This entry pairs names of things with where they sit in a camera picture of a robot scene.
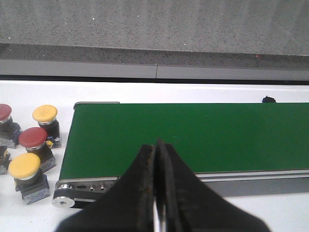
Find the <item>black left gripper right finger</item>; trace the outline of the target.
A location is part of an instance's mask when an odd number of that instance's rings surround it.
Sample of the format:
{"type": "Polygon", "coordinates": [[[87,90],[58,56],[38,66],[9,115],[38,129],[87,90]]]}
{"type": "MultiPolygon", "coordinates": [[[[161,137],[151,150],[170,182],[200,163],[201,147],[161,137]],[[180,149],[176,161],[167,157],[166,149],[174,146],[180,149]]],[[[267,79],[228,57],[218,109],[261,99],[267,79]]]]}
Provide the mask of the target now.
{"type": "Polygon", "coordinates": [[[157,140],[155,188],[163,232],[268,232],[258,217],[234,206],[190,170],[172,144],[157,140]]]}

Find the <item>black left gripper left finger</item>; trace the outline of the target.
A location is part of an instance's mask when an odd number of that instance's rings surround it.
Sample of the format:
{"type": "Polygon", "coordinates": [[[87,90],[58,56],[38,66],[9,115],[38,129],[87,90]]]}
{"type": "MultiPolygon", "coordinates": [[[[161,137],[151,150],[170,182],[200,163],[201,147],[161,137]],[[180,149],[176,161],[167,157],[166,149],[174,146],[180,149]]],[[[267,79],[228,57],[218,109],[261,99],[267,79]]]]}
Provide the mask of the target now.
{"type": "Polygon", "coordinates": [[[152,232],[154,147],[142,145],[114,186],[82,211],[63,220],[58,232],[152,232]]]}

